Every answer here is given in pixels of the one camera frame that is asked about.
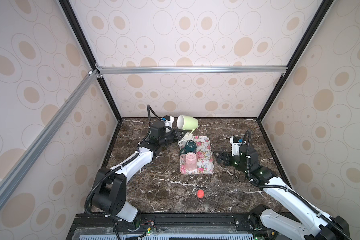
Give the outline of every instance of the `dark marble surface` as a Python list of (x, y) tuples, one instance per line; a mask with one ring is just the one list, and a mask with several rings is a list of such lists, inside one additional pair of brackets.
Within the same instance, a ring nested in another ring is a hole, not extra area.
[[(254, 119), (198, 119), (194, 136), (208, 136), (212, 151), (231, 151), (229, 138), (242, 136), (250, 128), (252, 146), (259, 153), (262, 165), (279, 172)], [(137, 143), (147, 133), (147, 118), (124, 119), (108, 167), (130, 156)], [(275, 199), (260, 192), (243, 173), (233, 167), (222, 167), (214, 159), (215, 172), (211, 175), (182, 175), (179, 147), (173, 143), (160, 156), (145, 165), (127, 184), (127, 201), (142, 212), (249, 212), (258, 204), (275, 211), (287, 212)], [(205, 197), (196, 192), (203, 189)]]

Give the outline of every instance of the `floral tray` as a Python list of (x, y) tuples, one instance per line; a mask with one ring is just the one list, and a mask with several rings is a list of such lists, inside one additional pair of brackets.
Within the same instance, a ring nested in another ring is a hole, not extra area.
[(209, 137), (195, 137), (195, 142), (197, 146), (197, 168), (192, 171), (186, 170), (185, 160), (180, 159), (180, 172), (182, 174), (212, 174), (214, 172), (214, 167)]

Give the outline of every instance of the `cable tie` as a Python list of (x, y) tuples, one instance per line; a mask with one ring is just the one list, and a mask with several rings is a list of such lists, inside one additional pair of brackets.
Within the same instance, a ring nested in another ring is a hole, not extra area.
[(326, 217), (326, 216), (323, 214), (323, 212), (320, 211), (320, 209), (318, 209), (318, 208), (316, 208), (316, 209), (319, 211), (319, 213), (317, 214), (317, 217), (318, 217), (318, 218), (321, 218), (320, 215), (323, 215), (323, 217)]
[(116, 165), (115, 168), (117, 168), (117, 167), (119, 167), (119, 166), (121, 167), (119, 170), (122, 170), (122, 169), (123, 169), (123, 166), (122, 166), (121, 164)]

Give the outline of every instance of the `green mug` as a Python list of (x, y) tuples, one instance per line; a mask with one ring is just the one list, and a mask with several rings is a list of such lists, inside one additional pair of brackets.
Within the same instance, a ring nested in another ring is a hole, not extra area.
[(191, 133), (199, 126), (199, 121), (190, 116), (180, 115), (177, 118), (177, 127), (181, 130), (191, 131)]
[(187, 154), (189, 152), (193, 152), (194, 154), (196, 154), (196, 143), (192, 140), (189, 140), (186, 143), (185, 147), (180, 150), (180, 154)]

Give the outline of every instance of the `wallpaper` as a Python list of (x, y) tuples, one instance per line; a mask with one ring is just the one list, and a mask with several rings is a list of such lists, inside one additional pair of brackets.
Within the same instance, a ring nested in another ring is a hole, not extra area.
[(257, 117), (281, 73), (105, 74), (123, 117)]
[(71, 0), (100, 66), (286, 65), (321, 0)]
[(263, 125), (293, 188), (360, 240), (360, 1), (338, 1)]
[(53, 0), (0, 1), (0, 181), (88, 70)]
[(65, 240), (116, 128), (95, 80), (0, 211), (0, 239)]

